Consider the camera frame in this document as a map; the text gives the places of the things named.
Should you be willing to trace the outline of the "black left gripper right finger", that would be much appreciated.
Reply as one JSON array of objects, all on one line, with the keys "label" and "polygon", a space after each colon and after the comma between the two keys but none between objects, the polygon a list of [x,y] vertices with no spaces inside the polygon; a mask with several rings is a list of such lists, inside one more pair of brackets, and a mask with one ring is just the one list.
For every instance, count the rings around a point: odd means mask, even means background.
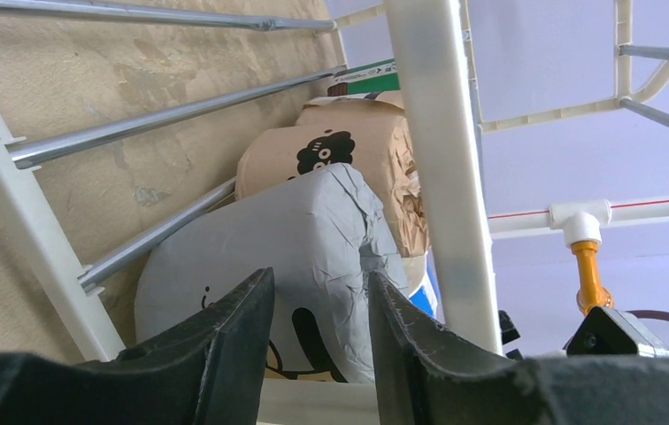
[{"label": "black left gripper right finger", "polygon": [[425,315],[383,274],[368,288],[383,424],[669,424],[669,358],[508,359]]}]

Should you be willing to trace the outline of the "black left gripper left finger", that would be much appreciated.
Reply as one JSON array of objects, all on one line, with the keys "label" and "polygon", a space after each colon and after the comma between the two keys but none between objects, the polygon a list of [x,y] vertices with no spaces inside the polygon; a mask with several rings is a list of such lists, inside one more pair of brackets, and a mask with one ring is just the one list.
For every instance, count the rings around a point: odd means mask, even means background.
[{"label": "black left gripper left finger", "polygon": [[260,269],[109,362],[0,352],[0,424],[253,424],[274,305]]}]

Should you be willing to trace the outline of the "grey paper roll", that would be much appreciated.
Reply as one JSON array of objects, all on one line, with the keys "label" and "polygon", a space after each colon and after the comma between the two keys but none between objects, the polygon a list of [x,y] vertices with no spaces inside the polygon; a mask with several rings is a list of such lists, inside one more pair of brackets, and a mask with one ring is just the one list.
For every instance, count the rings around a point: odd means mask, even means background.
[{"label": "grey paper roll", "polygon": [[155,247],[135,295],[143,342],[271,268],[274,309],[267,373],[287,379],[374,379],[368,278],[402,294],[404,264],[381,201],[347,164],[264,189],[204,214]]}]

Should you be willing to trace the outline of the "brown roll with print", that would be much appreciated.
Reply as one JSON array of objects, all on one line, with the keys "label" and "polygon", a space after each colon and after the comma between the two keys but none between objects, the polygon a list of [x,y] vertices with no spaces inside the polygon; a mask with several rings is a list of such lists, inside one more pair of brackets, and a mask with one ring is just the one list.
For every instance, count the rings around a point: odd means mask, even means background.
[{"label": "brown roll with print", "polygon": [[383,204],[402,256],[427,252],[427,219],[411,136],[403,118],[266,130],[238,162],[235,195],[249,197],[332,164],[349,164],[362,174]]}]

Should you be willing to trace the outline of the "green paper roll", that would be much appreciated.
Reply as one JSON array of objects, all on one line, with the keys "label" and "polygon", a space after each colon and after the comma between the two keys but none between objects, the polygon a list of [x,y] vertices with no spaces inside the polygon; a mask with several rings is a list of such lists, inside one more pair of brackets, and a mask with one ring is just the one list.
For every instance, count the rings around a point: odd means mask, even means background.
[{"label": "green paper roll", "polygon": [[391,58],[339,72],[327,94],[338,97],[399,89],[396,61]]}]

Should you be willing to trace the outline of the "white metal shelf rack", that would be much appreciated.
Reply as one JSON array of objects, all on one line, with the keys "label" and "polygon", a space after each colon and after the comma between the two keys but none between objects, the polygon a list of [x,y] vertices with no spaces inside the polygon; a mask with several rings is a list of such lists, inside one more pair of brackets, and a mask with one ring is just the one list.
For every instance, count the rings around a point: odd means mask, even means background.
[{"label": "white metal shelf rack", "polygon": [[[655,73],[638,91],[631,89],[625,63],[616,60],[617,81],[611,99],[486,122],[481,118],[477,97],[473,41],[465,2],[388,1],[372,8],[371,14],[389,17],[398,62],[407,66],[404,85],[408,89],[408,115],[418,130],[419,164],[422,175],[428,179],[427,203],[432,208],[429,225],[435,233],[450,232],[437,249],[440,273],[462,279],[459,285],[442,286],[448,294],[449,319],[454,322],[482,318],[484,324],[474,326],[472,332],[475,336],[490,337],[493,324],[490,310],[496,305],[496,287],[492,236],[488,220],[482,218],[485,208],[481,200],[478,135],[485,130],[532,125],[620,107],[629,107],[669,127],[668,116],[646,105],[669,81],[669,48],[634,49],[638,56],[660,61]],[[99,300],[97,284],[170,232],[185,226],[204,208],[217,204],[231,186],[224,183],[188,209],[141,233],[93,267],[85,268],[51,210],[35,178],[35,168],[44,161],[100,143],[166,127],[325,77],[322,71],[310,73],[227,97],[206,99],[190,110],[179,107],[93,127],[82,139],[67,137],[60,143],[34,143],[26,156],[19,154],[25,140],[12,136],[0,114],[0,208],[19,240],[29,246],[27,262],[87,362],[109,362],[128,349]]]}]

